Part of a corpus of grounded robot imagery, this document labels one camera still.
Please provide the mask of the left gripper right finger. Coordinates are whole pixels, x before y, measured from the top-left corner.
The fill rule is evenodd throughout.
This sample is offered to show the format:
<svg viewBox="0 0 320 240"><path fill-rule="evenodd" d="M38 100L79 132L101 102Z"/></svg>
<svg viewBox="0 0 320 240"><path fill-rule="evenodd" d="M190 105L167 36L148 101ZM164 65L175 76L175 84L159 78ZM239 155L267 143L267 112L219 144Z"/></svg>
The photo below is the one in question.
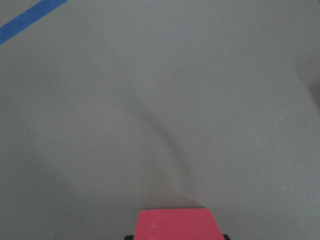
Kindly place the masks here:
<svg viewBox="0 0 320 240"><path fill-rule="evenodd" d="M224 237L224 240L230 240L230 237L227 234L224 234L223 237Z"/></svg>

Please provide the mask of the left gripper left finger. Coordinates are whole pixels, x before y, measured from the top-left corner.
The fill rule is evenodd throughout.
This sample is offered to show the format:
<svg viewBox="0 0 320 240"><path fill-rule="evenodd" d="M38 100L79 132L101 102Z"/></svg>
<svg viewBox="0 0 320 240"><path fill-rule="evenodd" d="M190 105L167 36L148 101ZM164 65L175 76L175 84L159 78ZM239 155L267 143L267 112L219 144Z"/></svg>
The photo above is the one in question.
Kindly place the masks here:
<svg viewBox="0 0 320 240"><path fill-rule="evenodd" d="M134 239L134 236L133 235L126 235L124 237L124 240L133 240Z"/></svg>

